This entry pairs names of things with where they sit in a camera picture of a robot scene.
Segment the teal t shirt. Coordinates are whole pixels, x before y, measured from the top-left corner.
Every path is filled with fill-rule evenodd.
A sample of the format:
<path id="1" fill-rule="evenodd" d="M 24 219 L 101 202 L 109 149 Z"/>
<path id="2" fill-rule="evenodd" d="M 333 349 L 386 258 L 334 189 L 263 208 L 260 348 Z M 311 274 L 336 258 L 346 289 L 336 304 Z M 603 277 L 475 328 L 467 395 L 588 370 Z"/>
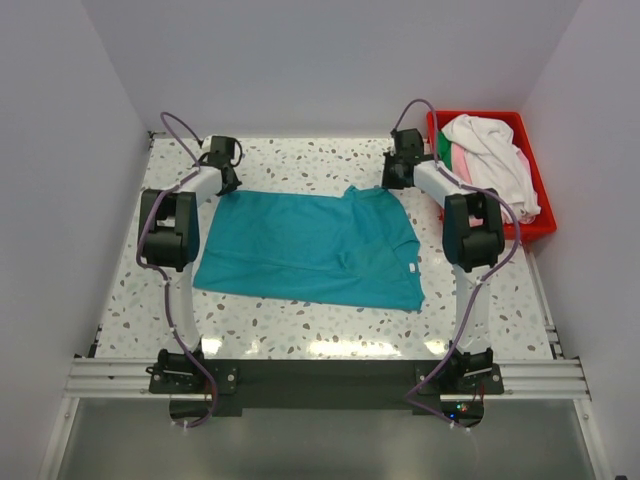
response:
<path id="1" fill-rule="evenodd" d="M 342 196 L 237 191 L 218 203 L 197 289 L 311 303 L 417 311 L 420 242 L 381 188 Z"/>

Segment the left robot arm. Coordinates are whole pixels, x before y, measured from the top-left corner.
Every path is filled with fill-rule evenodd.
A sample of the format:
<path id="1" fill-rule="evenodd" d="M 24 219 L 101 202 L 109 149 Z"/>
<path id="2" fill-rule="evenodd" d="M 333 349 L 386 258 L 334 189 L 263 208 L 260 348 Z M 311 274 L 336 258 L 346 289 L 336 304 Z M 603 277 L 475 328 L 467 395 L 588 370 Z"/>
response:
<path id="1" fill-rule="evenodd" d="M 240 141 L 228 136 L 212 136 L 200 146 L 193 172 L 172 187 L 141 193 L 135 259 L 161 277 L 169 343 L 148 370 L 153 385 L 214 398 L 216 381 L 205 367 L 193 312 L 192 271 L 201 243 L 198 210 L 241 185 L 235 168 L 244 152 Z"/>

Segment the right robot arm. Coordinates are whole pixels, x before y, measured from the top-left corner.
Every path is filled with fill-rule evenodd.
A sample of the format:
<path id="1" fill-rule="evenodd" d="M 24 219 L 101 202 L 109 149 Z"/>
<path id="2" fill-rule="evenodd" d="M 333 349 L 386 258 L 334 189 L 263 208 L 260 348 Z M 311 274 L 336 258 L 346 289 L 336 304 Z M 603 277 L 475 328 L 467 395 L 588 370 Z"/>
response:
<path id="1" fill-rule="evenodd" d="M 466 393 L 493 368 L 490 280 L 505 248 L 500 202 L 494 191 L 464 183 L 426 154 L 418 130 L 394 129 L 391 138 L 393 146 L 384 154 L 382 186 L 418 188 L 442 208 L 442 247 L 453 266 L 456 286 L 454 337 L 444 358 L 414 390 L 436 381 Z"/>

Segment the green t shirt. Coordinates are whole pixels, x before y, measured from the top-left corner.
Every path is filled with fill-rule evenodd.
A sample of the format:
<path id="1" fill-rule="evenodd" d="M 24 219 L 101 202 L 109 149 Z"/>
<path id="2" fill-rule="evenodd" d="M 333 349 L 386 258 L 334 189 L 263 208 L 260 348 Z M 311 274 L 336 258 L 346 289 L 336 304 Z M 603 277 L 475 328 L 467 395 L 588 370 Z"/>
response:
<path id="1" fill-rule="evenodd" d="M 453 164 L 456 158 L 457 145 L 452 143 L 446 135 L 439 131 L 437 133 L 437 155 L 439 160 L 449 169 L 453 170 Z"/>

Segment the pink t shirt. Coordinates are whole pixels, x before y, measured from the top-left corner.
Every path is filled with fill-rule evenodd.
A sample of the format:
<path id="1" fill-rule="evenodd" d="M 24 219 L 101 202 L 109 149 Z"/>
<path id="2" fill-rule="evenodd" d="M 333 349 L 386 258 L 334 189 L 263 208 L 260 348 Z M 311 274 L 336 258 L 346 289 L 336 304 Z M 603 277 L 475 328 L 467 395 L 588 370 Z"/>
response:
<path id="1" fill-rule="evenodd" d="M 468 169 L 465 150 L 456 143 L 451 144 L 451 164 L 453 173 L 465 184 L 471 184 L 472 179 Z"/>

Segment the white t shirt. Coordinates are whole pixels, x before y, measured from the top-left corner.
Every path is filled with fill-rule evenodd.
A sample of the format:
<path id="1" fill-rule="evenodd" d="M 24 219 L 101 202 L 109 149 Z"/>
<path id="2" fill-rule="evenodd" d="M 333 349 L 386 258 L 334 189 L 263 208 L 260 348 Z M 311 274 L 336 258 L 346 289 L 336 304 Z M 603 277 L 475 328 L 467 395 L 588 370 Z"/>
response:
<path id="1" fill-rule="evenodd" d="M 467 185 L 495 190 L 520 223 L 534 221 L 541 207 L 529 160 L 514 144 L 514 132 L 505 122 L 462 114 L 440 131 L 464 148 L 472 179 Z"/>

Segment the red plastic bin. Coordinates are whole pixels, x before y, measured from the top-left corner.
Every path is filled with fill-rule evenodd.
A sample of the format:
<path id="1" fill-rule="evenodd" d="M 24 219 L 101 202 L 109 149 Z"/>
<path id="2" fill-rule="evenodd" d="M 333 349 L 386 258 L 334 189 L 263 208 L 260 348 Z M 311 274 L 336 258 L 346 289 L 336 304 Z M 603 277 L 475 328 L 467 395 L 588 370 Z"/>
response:
<path id="1" fill-rule="evenodd" d="M 481 110 L 442 110 L 436 111 L 439 127 L 446 125 L 455 117 L 469 114 L 482 118 L 490 118 L 505 122 L 514 132 L 514 144 L 519 147 L 529 160 L 532 185 L 538 196 L 541 213 L 533 222 L 521 226 L 521 242 L 529 244 L 543 237 L 553 234 L 557 230 L 553 209 L 547 196 L 543 178 L 540 174 L 536 158 L 531 147 L 525 124 L 521 115 L 515 111 L 481 111 Z"/>

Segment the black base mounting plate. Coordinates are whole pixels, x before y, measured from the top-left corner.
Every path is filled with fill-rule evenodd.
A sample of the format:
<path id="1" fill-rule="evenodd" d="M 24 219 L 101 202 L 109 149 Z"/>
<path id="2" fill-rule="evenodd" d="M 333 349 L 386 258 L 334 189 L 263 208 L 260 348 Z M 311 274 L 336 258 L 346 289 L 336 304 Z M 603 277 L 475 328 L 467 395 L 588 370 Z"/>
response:
<path id="1" fill-rule="evenodd" d="M 250 409 L 438 412 L 475 426 L 483 401 L 505 391 L 498 365 L 468 372 L 457 360 L 232 360 L 160 352 L 149 391 L 168 395 L 173 420 L 239 417 Z"/>

